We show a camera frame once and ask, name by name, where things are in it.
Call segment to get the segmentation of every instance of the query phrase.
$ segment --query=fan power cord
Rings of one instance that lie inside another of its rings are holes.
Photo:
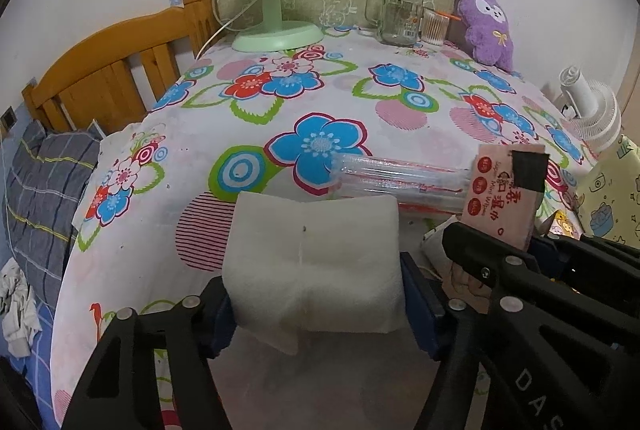
[[[220,17],[218,17],[218,12],[216,11],[216,8],[218,7],[218,0],[211,0],[211,2],[216,4],[216,5],[213,7],[213,16],[216,18],[216,20],[217,20],[218,24],[222,24],[222,19],[220,19]],[[249,26],[249,27],[247,27],[247,28],[242,28],[242,29],[239,29],[239,28],[232,28],[232,27],[229,27],[229,26],[227,26],[226,28],[227,28],[230,32],[236,32],[236,33],[239,33],[239,32],[244,32],[244,30],[248,30],[248,29],[250,28],[250,26]]]
[[[257,3],[258,0],[253,0],[251,1],[249,4],[247,4],[247,6],[245,6],[240,13],[238,13],[233,19],[229,19],[226,24],[224,26],[222,26],[219,30],[217,30],[216,33],[214,33],[213,35],[211,35],[211,38],[209,38],[209,40],[207,40],[204,43],[204,46],[202,46],[202,49],[200,49],[200,52],[198,53],[198,56],[196,57],[196,60],[200,60],[200,57],[204,54],[205,51],[207,51],[207,48],[209,47],[209,44],[211,44],[211,41],[216,38],[220,32],[222,32],[222,30],[226,29],[226,27],[228,25],[230,25],[232,22],[234,22],[234,20],[236,20],[238,17],[240,17],[242,14],[245,13],[245,11],[247,11],[249,8],[251,8],[255,3]]]

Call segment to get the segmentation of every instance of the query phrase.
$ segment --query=plush toy bow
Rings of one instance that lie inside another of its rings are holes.
[[[498,44],[501,44],[506,48],[506,46],[507,46],[507,35],[505,33],[500,33],[498,30],[495,30],[494,31],[494,36],[498,38]]]

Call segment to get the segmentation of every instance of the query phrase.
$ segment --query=blue bedsheet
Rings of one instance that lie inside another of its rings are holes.
[[[14,358],[7,352],[6,341],[1,336],[0,354],[7,356],[12,367],[23,374],[31,385],[42,416],[42,428],[44,430],[60,430],[60,426],[56,423],[56,418],[53,415],[51,373],[49,370],[53,315],[49,307],[42,302],[39,302],[37,309],[42,332],[38,333],[33,341],[31,356],[21,359]]]

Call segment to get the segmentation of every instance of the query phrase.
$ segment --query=purple plush toy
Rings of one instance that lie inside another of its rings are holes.
[[[496,0],[460,0],[458,14],[468,26],[466,41],[480,64],[513,71],[513,42],[509,22]]]

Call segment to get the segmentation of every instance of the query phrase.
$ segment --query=yellow cartoon bag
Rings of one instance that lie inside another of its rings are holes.
[[[634,142],[620,136],[576,192],[585,233],[640,249],[640,149]]]

